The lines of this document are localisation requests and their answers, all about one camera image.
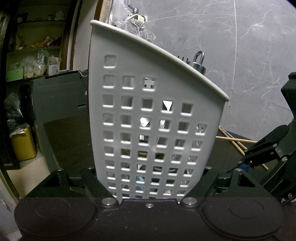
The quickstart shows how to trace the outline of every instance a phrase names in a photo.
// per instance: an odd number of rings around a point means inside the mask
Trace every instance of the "white box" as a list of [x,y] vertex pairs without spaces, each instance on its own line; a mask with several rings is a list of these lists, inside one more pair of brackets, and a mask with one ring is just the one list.
[[48,73],[48,75],[58,74],[59,73],[59,65],[58,64],[48,65],[47,66],[47,73]]

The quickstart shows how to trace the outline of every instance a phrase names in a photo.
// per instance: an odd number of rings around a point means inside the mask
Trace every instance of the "gray marble wall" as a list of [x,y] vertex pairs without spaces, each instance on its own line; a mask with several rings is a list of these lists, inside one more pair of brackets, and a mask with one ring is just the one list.
[[230,96],[221,125],[259,140],[288,124],[280,89],[296,71],[296,10],[286,0],[130,0],[148,15],[155,44],[192,59]]

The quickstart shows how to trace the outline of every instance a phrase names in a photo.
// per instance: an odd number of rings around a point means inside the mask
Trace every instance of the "square hole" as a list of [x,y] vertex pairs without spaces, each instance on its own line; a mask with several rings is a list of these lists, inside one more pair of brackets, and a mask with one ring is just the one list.
[[104,141],[112,142],[113,141],[113,132],[104,131]]
[[113,88],[115,84],[114,75],[104,75],[103,77],[103,87],[104,88]]
[[187,181],[187,180],[182,180],[182,181],[181,181],[181,184],[180,184],[180,187],[186,188],[186,187],[188,187],[188,184],[189,184],[189,181]]
[[164,196],[170,196],[170,195],[172,195],[172,189],[165,189],[165,190],[163,190],[163,195]]
[[159,185],[159,181],[160,181],[159,178],[152,178],[151,179],[151,185]]
[[113,195],[113,197],[117,197],[117,193],[116,192],[110,192],[111,195]]
[[140,146],[148,146],[149,136],[139,135],[139,145]]
[[145,173],[146,172],[146,165],[137,164],[137,172]]
[[143,193],[144,192],[144,187],[136,187],[136,192],[137,193]]
[[104,67],[114,68],[116,66],[116,56],[115,55],[105,55]]
[[107,179],[115,180],[115,173],[114,172],[107,172]]
[[171,167],[171,168],[168,170],[168,175],[169,175],[169,176],[176,176],[176,175],[177,175],[177,172],[178,172],[178,168]]
[[113,114],[104,113],[103,114],[103,124],[106,126],[113,125]]
[[122,158],[130,158],[131,151],[129,149],[121,149],[120,152]]
[[159,122],[160,131],[169,131],[169,128],[170,128],[170,120],[160,120]]
[[155,162],[164,162],[165,154],[164,153],[155,153]]
[[131,127],[132,117],[130,115],[121,116],[121,126],[122,127]]
[[195,165],[196,164],[196,161],[197,161],[197,156],[189,156],[188,157],[187,164],[189,164],[189,165]]
[[173,101],[163,100],[162,112],[171,112],[173,109]]
[[181,163],[182,155],[180,154],[173,154],[171,163],[180,164]]
[[149,90],[149,91],[154,91],[155,87],[155,79],[154,78],[149,78],[145,77],[144,78],[144,90]]
[[179,122],[178,133],[187,134],[189,123],[188,122]]
[[138,151],[138,160],[147,160],[148,152],[146,151]]
[[166,137],[158,137],[157,138],[157,147],[158,148],[166,148],[166,144],[168,139]]
[[190,115],[192,111],[193,104],[183,103],[182,105],[182,115]]
[[114,148],[111,146],[104,147],[105,155],[106,156],[114,156]]
[[157,194],[158,189],[157,188],[150,188],[149,194]]
[[129,198],[129,194],[122,193],[122,198]]
[[130,178],[129,175],[127,175],[127,174],[121,174],[121,180],[123,182],[129,182],[130,181],[129,178]]
[[207,125],[198,124],[196,127],[196,135],[204,135]]
[[145,177],[136,176],[136,183],[145,183]]
[[123,89],[133,89],[135,87],[135,77],[134,76],[124,76],[122,79]]
[[202,145],[202,141],[193,141],[191,150],[192,151],[199,151],[201,145]]
[[185,196],[185,190],[178,190],[177,191],[177,196]]
[[153,167],[153,174],[161,175],[162,167]]
[[185,140],[177,139],[175,141],[175,150],[183,150],[184,149]]
[[121,108],[131,109],[133,106],[133,98],[130,96],[122,96],[121,98]]
[[193,169],[185,169],[184,171],[184,177],[191,177],[193,173]]
[[121,190],[122,191],[129,191],[129,185],[121,184]]
[[103,95],[103,106],[113,107],[113,95]]
[[173,187],[174,184],[175,184],[175,180],[173,180],[173,179],[167,179],[165,185],[168,186],[168,187]]
[[153,104],[153,99],[143,98],[142,99],[142,110],[151,111],[152,104]]
[[114,161],[106,160],[106,167],[110,169],[115,169]]
[[130,144],[131,143],[131,135],[129,133],[120,133],[121,143]]
[[122,162],[121,163],[121,170],[123,171],[129,171],[130,170],[130,164],[127,162]]
[[140,128],[150,129],[150,126],[151,126],[151,118],[149,118],[149,117],[141,117],[140,118]]
[[115,183],[108,183],[108,187],[110,189],[116,189],[116,184]]

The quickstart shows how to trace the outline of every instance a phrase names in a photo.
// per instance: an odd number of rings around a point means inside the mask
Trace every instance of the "padlock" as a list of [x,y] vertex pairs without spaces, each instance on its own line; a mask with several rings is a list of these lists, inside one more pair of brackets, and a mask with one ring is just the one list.
[[[202,55],[200,58],[200,62],[196,63],[197,57],[200,54]],[[206,68],[204,66],[202,66],[202,62],[203,62],[204,58],[205,58],[205,54],[202,50],[200,50],[194,56],[193,61],[188,61],[187,64],[189,64],[192,68],[196,69],[202,75],[205,75]]]

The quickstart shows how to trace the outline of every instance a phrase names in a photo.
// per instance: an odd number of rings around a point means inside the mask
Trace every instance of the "padlock shackle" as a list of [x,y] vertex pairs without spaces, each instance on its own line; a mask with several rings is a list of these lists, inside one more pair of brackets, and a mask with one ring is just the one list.
[[203,59],[205,58],[205,53],[204,53],[202,50],[200,50],[200,51],[198,51],[198,52],[196,53],[196,55],[195,55],[194,58],[193,58],[193,62],[196,62],[197,57],[198,57],[200,54],[201,54],[202,56],[201,56],[201,58],[200,58],[200,62],[199,62],[199,64],[202,64]]

